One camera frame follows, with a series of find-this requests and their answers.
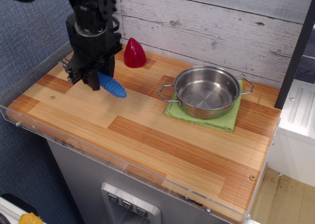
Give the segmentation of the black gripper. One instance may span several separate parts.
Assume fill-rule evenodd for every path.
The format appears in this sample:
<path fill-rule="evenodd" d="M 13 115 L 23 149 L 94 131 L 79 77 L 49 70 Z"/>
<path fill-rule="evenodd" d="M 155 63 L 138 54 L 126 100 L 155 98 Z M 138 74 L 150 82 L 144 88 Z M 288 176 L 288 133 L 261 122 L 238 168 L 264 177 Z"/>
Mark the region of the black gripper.
<path fill-rule="evenodd" d="M 106 29 L 90 32 L 77 25 L 74 14 L 67 18 L 66 27 L 73 56 L 64 69 L 71 84 L 82 80 L 93 91 L 98 91 L 98 71 L 114 77 L 115 55 L 122 50 L 122 36 L 116 32 L 118 27 L 113 26 L 116 21 L 112 18 Z"/>

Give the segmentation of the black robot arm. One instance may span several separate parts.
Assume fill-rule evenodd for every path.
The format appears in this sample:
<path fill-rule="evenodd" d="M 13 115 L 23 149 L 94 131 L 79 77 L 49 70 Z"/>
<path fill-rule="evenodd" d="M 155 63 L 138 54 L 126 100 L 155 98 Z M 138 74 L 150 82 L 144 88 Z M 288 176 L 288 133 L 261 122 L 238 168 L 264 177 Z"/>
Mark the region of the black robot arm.
<path fill-rule="evenodd" d="M 83 81 L 97 91 L 98 73 L 114 76 L 115 55 L 121 51 L 119 21 L 113 17 L 115 0 L 69 0 L 74 13 L 68 16 L 66 28 L 73 49 L 64 67 L 68 81 Z"/>

